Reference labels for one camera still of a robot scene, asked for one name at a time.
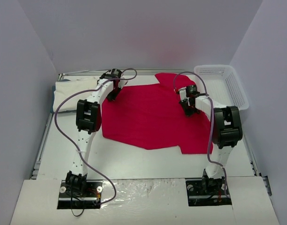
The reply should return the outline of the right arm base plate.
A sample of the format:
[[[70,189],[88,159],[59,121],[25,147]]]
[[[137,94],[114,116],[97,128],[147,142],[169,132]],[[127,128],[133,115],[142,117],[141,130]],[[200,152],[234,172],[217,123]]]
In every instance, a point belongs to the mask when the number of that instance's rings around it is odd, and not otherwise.
[[[201,179],[185,180],[185,185],[189,207],[232,205],[231,198],[227,197],[229,190],[224,187],[224,182],[208,190],[203,186]]]

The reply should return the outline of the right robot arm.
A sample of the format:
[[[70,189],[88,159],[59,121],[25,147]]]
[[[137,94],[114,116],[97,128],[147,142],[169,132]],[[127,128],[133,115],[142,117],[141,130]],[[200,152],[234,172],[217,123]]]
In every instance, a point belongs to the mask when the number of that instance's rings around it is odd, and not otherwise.
[[[204,113],[210,119],[207,146],[208,166],[204,169],[201,188],[211,194],[226,185],[226,169],[229,155],[243,137],[239,109],[212,100],[207,93],[200,93],[196,85],[176,90],[185,115]]]

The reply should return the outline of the red t-shirt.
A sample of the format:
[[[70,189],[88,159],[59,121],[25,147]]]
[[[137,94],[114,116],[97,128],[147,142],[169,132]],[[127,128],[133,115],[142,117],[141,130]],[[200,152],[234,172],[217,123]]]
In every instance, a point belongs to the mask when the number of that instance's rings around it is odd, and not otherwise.
[[[157,73],[156,84],[126,86],[102,105],[104,138],[156,150],[178,146],[182,154],[206,154],[210,122],[204,113],[187,117],[174,88],[194,85],[189,77]]]

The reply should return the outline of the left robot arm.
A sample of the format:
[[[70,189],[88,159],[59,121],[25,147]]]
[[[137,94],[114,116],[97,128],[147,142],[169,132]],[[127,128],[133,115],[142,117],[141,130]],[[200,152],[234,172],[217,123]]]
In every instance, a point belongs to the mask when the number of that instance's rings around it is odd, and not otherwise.
[[[115,100],[127,82],[123,78],[123,71],[112,69],[102,74],[98,79],[95,91],[77,103],[78,148],[74,155],[72,167],[66,175],[66,185],[71,186],[71,191],[77,196],[86,194],[88,190],[88,166],[86,163],[93,138],[102,124],[102,104],[106,99],[108,101]]]

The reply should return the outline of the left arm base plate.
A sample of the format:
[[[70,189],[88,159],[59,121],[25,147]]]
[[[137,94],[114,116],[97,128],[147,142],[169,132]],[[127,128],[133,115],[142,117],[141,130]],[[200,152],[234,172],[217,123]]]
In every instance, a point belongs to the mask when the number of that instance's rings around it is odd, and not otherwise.
[[[99,209],[101,207],[102,191],[102,182],[89,180],[83,193],[74,190],[71,194],[70,187],[65,181],[62,181],[59,189],[57,209]]]

